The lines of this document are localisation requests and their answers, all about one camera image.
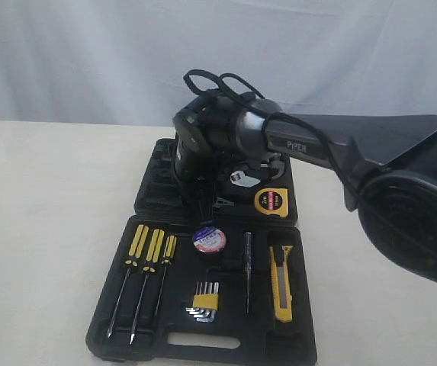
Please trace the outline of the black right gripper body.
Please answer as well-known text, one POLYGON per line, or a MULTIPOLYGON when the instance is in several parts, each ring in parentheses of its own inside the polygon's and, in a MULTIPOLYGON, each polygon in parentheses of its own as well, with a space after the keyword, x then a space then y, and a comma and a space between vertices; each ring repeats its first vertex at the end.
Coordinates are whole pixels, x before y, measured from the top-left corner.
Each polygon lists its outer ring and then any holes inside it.
POLYGON ((196 223, 214 221, 217 186, 217 178, 210 176, 182 182, 183 198, 191 208, 192 217, 196 223))

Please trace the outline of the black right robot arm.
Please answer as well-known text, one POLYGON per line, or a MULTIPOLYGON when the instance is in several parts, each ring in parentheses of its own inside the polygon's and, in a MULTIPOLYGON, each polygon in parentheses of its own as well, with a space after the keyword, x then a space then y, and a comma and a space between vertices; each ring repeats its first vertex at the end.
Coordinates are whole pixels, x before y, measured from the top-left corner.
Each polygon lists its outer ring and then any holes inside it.
POLYGON ((173 118, 175 174, 196 181, 221 153, 280 153, 332 170, 347 210, 394 264, 437 283, 437 115, 286 114, 252 93, 208 90, 173 118))

